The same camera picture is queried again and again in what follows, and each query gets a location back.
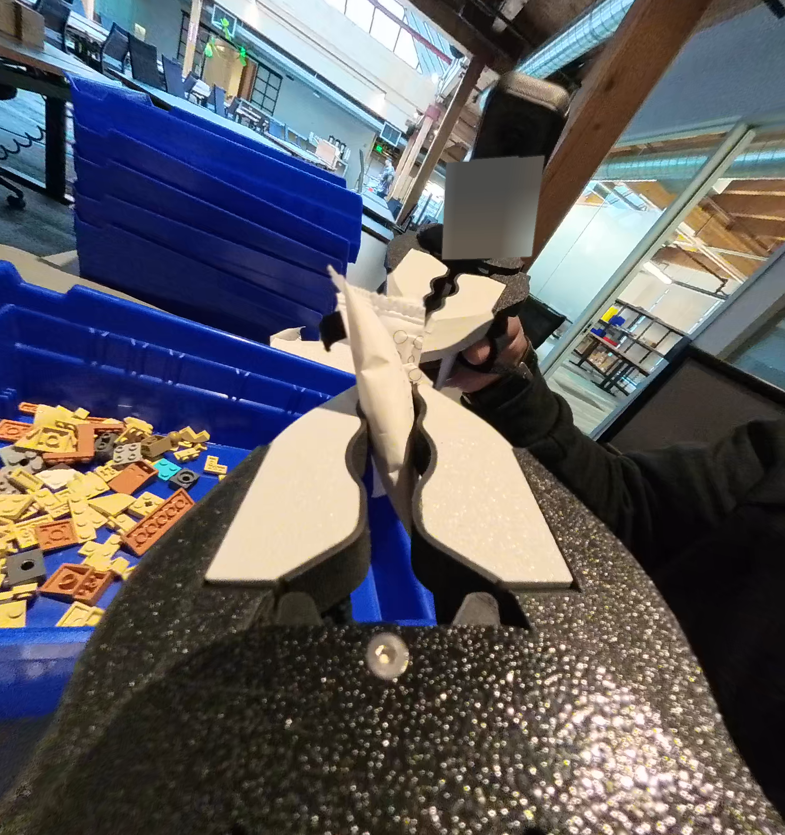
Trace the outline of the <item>wooden pillar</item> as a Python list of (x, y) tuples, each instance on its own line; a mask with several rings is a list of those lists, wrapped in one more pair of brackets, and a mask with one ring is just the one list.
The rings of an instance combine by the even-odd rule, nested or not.
[(633, 119), (709, 1), (636, 1), (595, 61), (544, 169), (530, 271), (599, 165)]

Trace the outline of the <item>person's black jacket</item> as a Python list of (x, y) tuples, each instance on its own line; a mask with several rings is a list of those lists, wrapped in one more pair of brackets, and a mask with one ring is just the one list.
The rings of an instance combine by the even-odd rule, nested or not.
[(785, 820), (785, 417), (656, 455), (673, 542), (657, 585)]

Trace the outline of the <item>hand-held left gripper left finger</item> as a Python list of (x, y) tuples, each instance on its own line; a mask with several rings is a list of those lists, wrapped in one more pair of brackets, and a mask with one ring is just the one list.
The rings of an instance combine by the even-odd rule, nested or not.
[(366, 458), (356, 386), (297, 418), (266, 449), (205, 581), (292, 581), (355, 542), (366, 526)]

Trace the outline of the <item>stack of wooden boxes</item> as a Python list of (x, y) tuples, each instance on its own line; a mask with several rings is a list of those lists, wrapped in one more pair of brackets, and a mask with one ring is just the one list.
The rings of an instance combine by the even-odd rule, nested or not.
[(43, 16), (20, 1), (0, 1), (0, 33), (39, 49), (46, 40)]

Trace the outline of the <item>stack of blue bins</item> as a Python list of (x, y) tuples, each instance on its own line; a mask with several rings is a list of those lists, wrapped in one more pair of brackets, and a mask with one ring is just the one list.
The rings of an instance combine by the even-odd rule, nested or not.
[(363, 203), (330, 175), (143, 92), (72, 76), (81, 275), (258, 341), (336, 308)]

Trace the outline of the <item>silver ventilation duct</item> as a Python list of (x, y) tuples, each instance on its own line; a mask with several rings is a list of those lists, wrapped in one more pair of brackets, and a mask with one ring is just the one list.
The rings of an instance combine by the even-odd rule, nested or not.
[(594, 2), (536, 52), (519, 62), (516, 70), (533, 78), (553, 75), (606, 43), (633, 4), (633, 1)]

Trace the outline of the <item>slim wooden post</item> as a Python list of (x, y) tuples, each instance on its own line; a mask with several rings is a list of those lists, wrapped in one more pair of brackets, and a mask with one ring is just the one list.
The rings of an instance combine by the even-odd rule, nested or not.
[(455, 89), (449, 106), (445, 109), (433, 140), (431, 141), (425, 160), (421, 164), (418, 174), (411, 183), (401, 205), (397, 225), (404, 228), (415, 210), (421, 194), (425, 190), (430, 177), (435, 170), (442, 153), (447, 147), (451, 133), (456, 127), (471, 93), (477, 88), (477, 82), (483, 69), (487, 65), (481, 57), (472, 57), (463, 74), (458, 87)]

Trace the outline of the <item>blue plastic bin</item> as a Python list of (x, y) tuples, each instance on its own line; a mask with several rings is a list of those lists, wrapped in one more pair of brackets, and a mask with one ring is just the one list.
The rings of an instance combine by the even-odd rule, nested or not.
[[(21, 402), (141, 418), (156, 433), (210, 433), (209, 454), (232, 471), (289, 423), (345, 391), (354, 377), (115, 297), (25, 282), (0, 261), (0, 420)], [(358, 622), (436, 623), (415, 578), (410, 540), (386, 496), (369, 500), (371, 569), (352, 594)], [(28, 608), (0, 631), (0, 721), (52, 713), (89, 629), (61, 629), (67, 606)]]

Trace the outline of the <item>metal storage rack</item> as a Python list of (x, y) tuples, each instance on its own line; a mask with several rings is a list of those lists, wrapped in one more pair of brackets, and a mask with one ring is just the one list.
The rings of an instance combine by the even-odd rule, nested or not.
[(627, 397), (687, 339), (647, 309), (616, 298), (586, 329), (569, 363), (602, 391)]

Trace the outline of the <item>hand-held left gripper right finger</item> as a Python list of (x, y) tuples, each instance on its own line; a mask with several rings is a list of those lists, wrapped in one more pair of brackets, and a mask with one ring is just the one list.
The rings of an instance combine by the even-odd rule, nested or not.
[(573, 576), (511, 444), (429, 385), (415, 394), (427, 446), (413, 496), (420, 536), (504, 590), (568, 588)]

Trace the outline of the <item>black office chair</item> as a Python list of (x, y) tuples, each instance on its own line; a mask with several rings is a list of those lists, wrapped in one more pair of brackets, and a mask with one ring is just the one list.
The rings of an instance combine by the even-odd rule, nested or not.
[(544, 345), (567, 320), (563, 314), (532, 295), (527, 296), (521, 303), (518, 318), (526, 338), (534, 349)]

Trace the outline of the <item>grey desk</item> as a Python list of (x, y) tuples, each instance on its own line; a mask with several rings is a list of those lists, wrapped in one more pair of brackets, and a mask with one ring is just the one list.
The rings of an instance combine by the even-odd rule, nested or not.
[[(150, 308), (135, 298), (78, 277), (74, 265), (60, 266), (20, 248), (0, 244), (0, 261), (8, 261), (28, 284), (64, 294), (74, 287), (84, 287), (122, 301)], [(0, 721), (0, 799), (11, 788), (22, 768), (29, 762), (36, 745), (43, 738), (53, 713), (13, 721)]]

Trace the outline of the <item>black partition panel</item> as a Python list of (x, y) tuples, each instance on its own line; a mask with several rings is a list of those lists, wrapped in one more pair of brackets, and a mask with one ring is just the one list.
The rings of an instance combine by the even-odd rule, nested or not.
[(784, 415), (783, 388), (688, 340), (598, 428), (597, 441), (619, 453), (707, 444), (742, 424)]

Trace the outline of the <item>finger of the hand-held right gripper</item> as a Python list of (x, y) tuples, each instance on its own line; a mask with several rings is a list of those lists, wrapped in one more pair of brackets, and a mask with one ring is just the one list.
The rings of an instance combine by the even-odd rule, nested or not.
[(439, 310), (453, 295), (449, 266), (423, 251), (408, 251), (387, 276), (390, 309)]
[(458, 355), (486, 336), (510, 285), (463, 273), (433, 277), (429, 287), (420, 364), (432, 387), (440, 390), (447, 385)]

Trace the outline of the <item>pile of tan toy bricks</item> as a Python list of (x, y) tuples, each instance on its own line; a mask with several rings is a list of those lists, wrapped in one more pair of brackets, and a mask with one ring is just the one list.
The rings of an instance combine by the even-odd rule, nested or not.
[(126, 533), (178, 489), (197, 500), (230, 461), (210, 433), (22, 402), (0, 420), (0, 631), (91, 629), (139, 559)]

